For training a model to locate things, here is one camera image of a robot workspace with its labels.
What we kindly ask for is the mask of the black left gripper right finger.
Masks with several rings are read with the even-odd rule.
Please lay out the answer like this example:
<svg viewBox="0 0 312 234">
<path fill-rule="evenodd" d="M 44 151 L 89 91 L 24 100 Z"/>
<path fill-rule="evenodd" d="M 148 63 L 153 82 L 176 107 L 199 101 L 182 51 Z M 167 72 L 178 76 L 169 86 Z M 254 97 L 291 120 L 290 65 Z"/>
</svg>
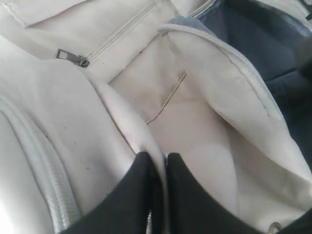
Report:
<svg viewBox="0 0 312 234">
<path fill-rule="evenodd" d="M 308 210 L 288 226 L 281 225 L 289 211 L 277 196 L 260 188 L 239 171 L 238 207 L 249 224 L 219 204 L 198 183 L 180 154 L 151 157 L 158 174 L 156 198 L 151 211 L 154 234 L 310 234 L 312 212 Z"/>
</svg>

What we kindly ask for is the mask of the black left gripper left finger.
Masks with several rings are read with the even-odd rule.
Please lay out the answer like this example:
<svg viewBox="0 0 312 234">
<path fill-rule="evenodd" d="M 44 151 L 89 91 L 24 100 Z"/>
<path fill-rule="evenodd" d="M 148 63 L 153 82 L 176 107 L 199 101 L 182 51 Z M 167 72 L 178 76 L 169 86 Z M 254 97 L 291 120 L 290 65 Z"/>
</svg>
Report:
<svg viewBox="0 0 312 234">
<path fill-rule="evenodd" d="M 147 152 L 140 152 L 112 192 L 65 234 L 162 233 L 162 186 Z"/>
</svg>

